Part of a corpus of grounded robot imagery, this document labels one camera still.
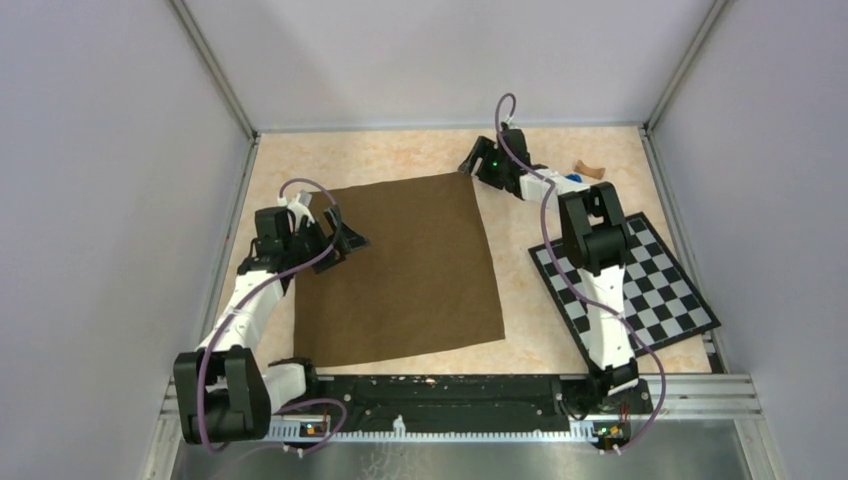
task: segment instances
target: cable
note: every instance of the cable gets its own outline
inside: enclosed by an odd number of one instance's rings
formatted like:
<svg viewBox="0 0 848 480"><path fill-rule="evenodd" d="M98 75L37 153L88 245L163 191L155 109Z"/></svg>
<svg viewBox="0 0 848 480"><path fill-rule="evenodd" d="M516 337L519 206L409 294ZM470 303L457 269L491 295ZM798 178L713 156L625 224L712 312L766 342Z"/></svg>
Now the cable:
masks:
<svg viewBox="0 0 848 480"><path fill-rule="evenodd" d="M619 453L624 453L632 445L634 445L636 443L636 441L638 441L640 438L642 438L642 436L645 434L645 432L648 431L648 429L654 424L654 421L657 419L657 415L659 415L660 410L662 410L663 403L665 403L665 393L666 393L666 386L667 386L666 385L665 368L663 368L663 364L660 361L660 358L657 356L656 352L654 352L651 349L651 347L649 347L644 341L642 341L641 338L639 338L638 335L636 335L636 331L633 329L632 326L630 326L630 323L627 322L627 319L624 317L623 312L617 312L617 311L615 311L615 309L610 308L608 305L604 305L603 303L596 302L596 301L592 300L591 298L588 298L585 295L583 295L579 290L577 290L577 288L574 287L574 284L572 284L571 280L569 280L568 277L565 275L565 272L563 271L562 266L560 266L559 262L556 261L557 257L554 254L554 249L553 249L553 246L551 245L551 239L550 239L550 236L548 235L548 225L547 225L547 219L546 219L546 215L545 215L546 210L547 210L548 200L551 198L551 194L556 189L556 184L554 183L553 180L551 180L549 178L545 178L539 172L536 172L535 170L528 167L527 165L524 165L524 163L518 158L517 155L515 155L515 153L512 152L512 150L509 148L509 146L504 141L503 133L502 133L501 128L500 128L500 116L501 116L501 107L503 106L504 100L506 100L507 98L510 98L512 100L512 108L510 109L509 114L510 114L510 116L515 114L515 106L516 106L515 95L513 95L512 93L505 93L503 96L501 96L500 100L498 100L498 105L495 109L495 132L498 135L498 141L499 141L498 143L500 143L500 145L503 147L504 151L507 153L510 160L512 160L513 162L518 164L518 166L520 166L522 169L527 171L527 173L535 175L537 178L544 180L545 183L550 185L550 188L548 188L548 191L545 192L545 196L542 199L541 224L542 224L542 238L544 239L544 242L545 242L545 250L548 252L548 256L551 259L554 260L552 262L553 265L554 265L554 269L557 271L557 274L562 278L562 281L565 283L565 285L568 287L568 289L571 291L571 293L574 294L574 296L577 297L578 300L580 300L581 302L583 302L586 305L591 305L593 307L600 308L600 309L602 309L606 312L609 312L613 316L615 316L615 318L617 318L624 325L624 327L627 329L627 332L630 334L630 336L633 338L633 340L635 340L636 343L640 347L642 347L649 355L651 355L651 358L653 358L654 362L656 362L657 369L659 370L659 373L660 373L660 386L661 386L661 388L660 388L660 398L657 401L656 406L654 407L654 411L651 412L651 416L648 417L648 420L645 422L645 425L643 425L642 428L640 428L639 431L636 432L636 435L633 435L633 437L630 439L629 442L627 442L626 445L623 445L619 448Z"/></svg>
<svg viewBox="0 0 848 480"><path fill-rule="evenodd" d="M306 178L293 178L287 181L280 189L280 195L283 194L286 187L293 183L306 183L307 185L312 185L313 187L320 190L321 193L327 196L332 206L337 205L335 197L333 197L333 194L331 194L329 190L327 190L317 182ZM330 252L332 252L335 248L336 242L338 242L339 238L341 237L341 232L341 228L336 229L336 233L333 235L333 240L330 242L330 245L323 252L319 253L315 258L307 260L306 262L303 262L300 265L290 268L282 273L278 273L254 287L253 290L248 292L247 295L245 295L241 300L238 301L233 310L238 311L243 309L244 306L247 305L247 303L253 299L253 297L255 297L259 292L262 291L263 288L267 287L268 285L290 275L294 275L295 273L300 272L301 270L305 270L323 260L324 257L329 255ZM232 323L234 318L234 313L230 313L229 315L227 315L227 318L225 318L224 321L221 322L221 326L218 327L218 329L212 335L212 338L209 340L209 345L206 346L206 350L204 350L203 352L203 357L200 360L200 368L197 372L197 428L200 433L200 443L202 443L203 446L206 448L206 451L211 454L220 453L221 451L223 451L224 448L227 447L228 444L225 443L224 445L221 445L220 447L216 448L212 446L212 442L209 441L209 432L206 428L206 406L204 404L206 394L206 385L204 384L204 380L206 379L206 371L209 369L209 360L212 358L212 352L215 350L215 345L218 344L218 341L221 339L221 335L223 335L224 331L227 330L227 327L230 326L230 323Z"/></svg>
<svg viewBox="0 0 848 480"><path fill-rule="evenodd" d="M312 399L312 400L306 400L306 401L303 401L303 402L300 402L300 403L295 403L295 404L292 404L292 405L287 405L287 406L277 410L275 412L275 415L281 415L283 413L290 412L292 410L299 410L301 408L309 407L309 406L312 406L312 405L335 405L335 406L337 406L341 409L342 418L335 425L335 427L333 427L332 431L330 431L330 433L328 435L326 435L323 439L321 439L320 442L318 442L315 445L307 448L306 450L303 450L302 455L304 455L304 456L308 453L314 452L316 450L319 450L319 449L325 447L327 442L330 440L330 438L332 438L337 433L339 433L339 430L341 430L342 425L344 425L344 422L347 419L347 408L345 408L345 406L342 402L340 402L340 401L338 401L334 398L316 398L316 399ZM298 453L299 449L286 448L286 447L287 447L287 445L285 445L285 444L272 443L272 444L269 444L269 445L262 445L262 446L259 446L259 447L256 447L256 448L251 448L250 450L244 452L243 454L239 455L238 457L236 457L236 458L232 459L230 462L228 462L224 467L222 467L220 470L218 470L218 473L216 473L215 475L210 477L209 480L213 480L215 478L220 477L222 474L224 474L224 472L226 472L227 470L229 470L230 468L232 468L236 464L240 463L245 458L247 458L247 457L249 457L249 456L251 456L251 455L253 455L254 453L257 453L257 452L274 449L274 450L282 450L283 452Z"/></svg>

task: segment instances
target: gray wall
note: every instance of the gray wall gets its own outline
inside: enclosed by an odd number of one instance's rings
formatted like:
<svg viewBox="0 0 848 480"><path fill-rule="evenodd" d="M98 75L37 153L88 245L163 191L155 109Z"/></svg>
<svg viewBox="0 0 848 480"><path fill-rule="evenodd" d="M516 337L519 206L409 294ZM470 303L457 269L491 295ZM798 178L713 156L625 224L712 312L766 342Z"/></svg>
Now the gray wall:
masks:
<svg viewBox="0 0 848 480"><path fill-rule="evenodd" d="M140 474L246 141L166 2L0 5L0 478Z"/></svg>
<svg viewBox="0 0 848 480"><path fill-rule="evenodd" d="M790 478L845 478L846 89L848 3L736 2L657 133Z"/></svg>
<svg viewBox="0 0 848 480"><path fill-rule="evenodd" d="M259 129L643 121L710 0L190 0Z"/></svg>

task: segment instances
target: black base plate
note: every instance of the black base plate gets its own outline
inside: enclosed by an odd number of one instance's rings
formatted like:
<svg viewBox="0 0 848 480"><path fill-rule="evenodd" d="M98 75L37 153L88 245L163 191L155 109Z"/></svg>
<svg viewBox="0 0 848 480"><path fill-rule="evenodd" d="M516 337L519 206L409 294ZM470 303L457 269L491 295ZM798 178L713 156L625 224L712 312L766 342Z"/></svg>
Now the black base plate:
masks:
<svg viewBox="0 0 848 480"><path fill-rule="evenodd" d="M577 375L336 375L319 377L301 399L329 397L344 402L346 432L392 431L399 415L408 432L556 432L569 430L558 398L571 411L582 413L586 405L581 402L589 391L589 381ZM650 397L642 400L647 391L641 380L637 388L610 397L589 412L617 413L626 399L631 414L650 413ZM312 407L305 413L321 414L324 408Z"/></svg>

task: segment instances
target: wooden toy piece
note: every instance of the wooden toy piece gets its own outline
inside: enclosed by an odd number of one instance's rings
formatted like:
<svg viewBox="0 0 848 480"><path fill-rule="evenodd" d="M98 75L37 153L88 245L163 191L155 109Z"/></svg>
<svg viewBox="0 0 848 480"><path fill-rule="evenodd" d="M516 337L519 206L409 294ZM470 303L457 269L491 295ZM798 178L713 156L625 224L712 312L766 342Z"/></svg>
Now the wooden toy piece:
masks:
<svg viewBox="0 0 848 480"><path fill-rule="evenodd" d="M577 164L574 166L574 171L581 174L586 175L587 177L592 177L595 180L600 180L604 178L604 173L606 173L606 168L592 168L585 163L583 160L577 160Z"/></svg>

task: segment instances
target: black and white checkerboard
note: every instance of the black and white checkerboard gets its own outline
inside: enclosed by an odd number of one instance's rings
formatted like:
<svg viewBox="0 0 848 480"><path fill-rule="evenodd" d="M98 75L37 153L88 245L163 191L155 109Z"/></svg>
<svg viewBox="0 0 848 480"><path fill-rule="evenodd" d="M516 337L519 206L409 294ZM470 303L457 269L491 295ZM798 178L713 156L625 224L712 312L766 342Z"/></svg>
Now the black and white checkerboard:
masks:
<svg viewBox="0 0 848 480"><path fill-rule="evenodd" d="M645 214L637 213L627 217L627 226L633 233L634 246L630 250L624 273L624 308L627 321L639 338L652 350L657 350L718 327L718 319ZM562 243L555 241L553 247L568 279L585 294L577 270L562 258L565 256ZM544 244L531 248L530 256L580 352L588 360L590 330L586 308L557 275ZM630 344L636 356L646 353L637 347L632 338Z"/></svg>

